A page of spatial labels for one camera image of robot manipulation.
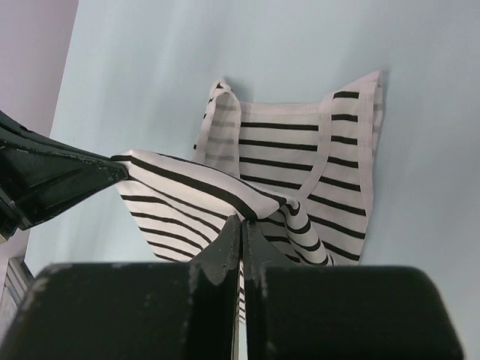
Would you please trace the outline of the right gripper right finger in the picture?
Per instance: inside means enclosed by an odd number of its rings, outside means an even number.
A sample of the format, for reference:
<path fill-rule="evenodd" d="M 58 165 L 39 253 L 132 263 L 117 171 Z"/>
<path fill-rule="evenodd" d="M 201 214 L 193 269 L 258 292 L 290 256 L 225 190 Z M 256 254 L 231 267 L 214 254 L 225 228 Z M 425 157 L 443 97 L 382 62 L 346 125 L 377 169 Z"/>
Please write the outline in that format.
<path fill-rule="evenodd" d="M 462 359 L 434 282 L 409 266 L 287 259 L 253 222 L 241 231 L 250 359 Z"/>

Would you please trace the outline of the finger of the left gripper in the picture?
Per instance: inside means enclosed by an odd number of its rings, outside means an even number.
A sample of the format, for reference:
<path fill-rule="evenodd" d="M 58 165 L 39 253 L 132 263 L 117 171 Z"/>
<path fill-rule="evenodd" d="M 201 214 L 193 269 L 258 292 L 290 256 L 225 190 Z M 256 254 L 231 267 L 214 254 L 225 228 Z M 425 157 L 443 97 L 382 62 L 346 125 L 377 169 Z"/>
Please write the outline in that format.
<path fill-rule="evenodd" d="M 127 178 L 122 164 L 42 136 L 1 113 L 1 236 L 5 240 Z"/>

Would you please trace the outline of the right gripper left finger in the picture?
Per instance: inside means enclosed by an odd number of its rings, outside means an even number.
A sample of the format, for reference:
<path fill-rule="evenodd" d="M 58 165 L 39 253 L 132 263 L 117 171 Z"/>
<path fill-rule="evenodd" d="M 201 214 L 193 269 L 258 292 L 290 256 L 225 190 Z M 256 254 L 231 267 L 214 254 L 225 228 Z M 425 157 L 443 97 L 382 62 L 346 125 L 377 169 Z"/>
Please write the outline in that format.
<path fill-rule="evenodd" d="M 189 262 L 46 267 L 1 344 L 3 359 L 236 359 L 241 224 Z"/>

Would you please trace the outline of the black white striped tank top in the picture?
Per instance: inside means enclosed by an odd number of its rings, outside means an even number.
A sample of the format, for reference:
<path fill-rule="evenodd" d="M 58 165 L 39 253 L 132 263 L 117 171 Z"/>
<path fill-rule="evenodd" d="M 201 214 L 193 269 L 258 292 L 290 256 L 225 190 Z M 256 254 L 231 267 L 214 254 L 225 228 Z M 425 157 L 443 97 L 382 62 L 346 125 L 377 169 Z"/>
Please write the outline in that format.
<path fill-rule="evenodd" d="M 220 79 L 193 157 L 116 155 L 128 172 L 117 189 L 163 261 L 192 260 L 236 216 L 256 222 L 293 263 L 354 266 L 374 204 L 382 120 L 380 71 L 317 103 L 247 103 Z"/>

